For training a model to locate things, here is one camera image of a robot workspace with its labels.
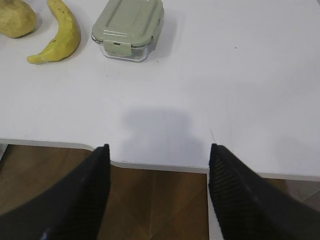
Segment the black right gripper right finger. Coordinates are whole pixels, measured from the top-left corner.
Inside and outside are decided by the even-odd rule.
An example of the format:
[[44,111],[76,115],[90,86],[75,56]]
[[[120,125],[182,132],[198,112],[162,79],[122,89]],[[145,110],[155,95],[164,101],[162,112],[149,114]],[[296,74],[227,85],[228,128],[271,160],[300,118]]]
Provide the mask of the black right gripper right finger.
[[257,175],[213,143],[209,194],[225,240],[318,240],[320,213]]

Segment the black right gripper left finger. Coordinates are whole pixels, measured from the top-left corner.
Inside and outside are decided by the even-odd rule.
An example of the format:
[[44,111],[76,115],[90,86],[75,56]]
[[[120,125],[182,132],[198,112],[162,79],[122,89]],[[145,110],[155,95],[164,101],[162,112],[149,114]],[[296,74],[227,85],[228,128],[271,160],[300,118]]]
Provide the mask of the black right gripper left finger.
[[108,144],[55,185],[0,217],[2,240],[96,240],[111,187]]

